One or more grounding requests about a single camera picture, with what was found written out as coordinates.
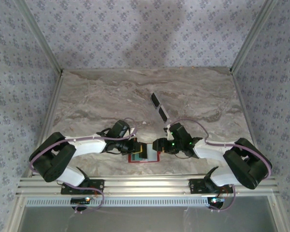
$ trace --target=glass panel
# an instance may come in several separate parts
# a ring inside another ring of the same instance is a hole
[[[26,207],[18,232],[276,232],[267,197],[238,197],[226,212],[184,207]]]

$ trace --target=patterned wallpaper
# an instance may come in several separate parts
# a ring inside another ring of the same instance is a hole
[[[290,217],[290,0],[278,2],[236,77]]]
[[[264,0],[26,0],[63,68],[228,66]]]
[[[0,0],[0,231],[56,78],[14,2]]]

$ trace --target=gray marble tabletop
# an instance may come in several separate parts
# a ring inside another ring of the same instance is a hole
[[[62,78],[51,132],[92,135],[118,119],[132,117],[139,129],[138,140],[153,142],[165,137],[164,123],[149,100],[155,92],[171,118],[200,121],[210,140],[251,139],[227,68],[79,70],[64,71]],[[193,137],[204,137],[198,125],[183,125]],[[204,174],[217,164],[215,160],[178,159],[163,153],[156,163],[131,164],[127,156],[112,154],[87,154],[70,162],[89,176]]]

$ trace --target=metal base plate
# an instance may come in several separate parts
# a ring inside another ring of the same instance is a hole
[[[190,179],[189,188],[191,194],[213,194],[208,188],[205,187],[204,179]],[[220,187],[221,194],[223,193],[233,193],[232,187],[229,185],[224,185]]]
[[[104,180],[102,179],[89,179],[88,180],[88,188],[95,188],[98,190],[101,190],[103,192],[104,189]],[[65,184],[62,185],[61,187],[61,194],[62,195],[93,195],[97,193],[98,195],[100,194],[99,192],[93,192],[92,190],[78,190],[71,188]]]

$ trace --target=vent grille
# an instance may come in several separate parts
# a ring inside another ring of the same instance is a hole
[[[29,197],[28,207],[71,206],[71,198],[36,198]],[[93,199],[89,206],[98,206],[101,199]],[[205,206],[208,205],[207,197],[107,197],[104,207],[135,207],[135,206]]]

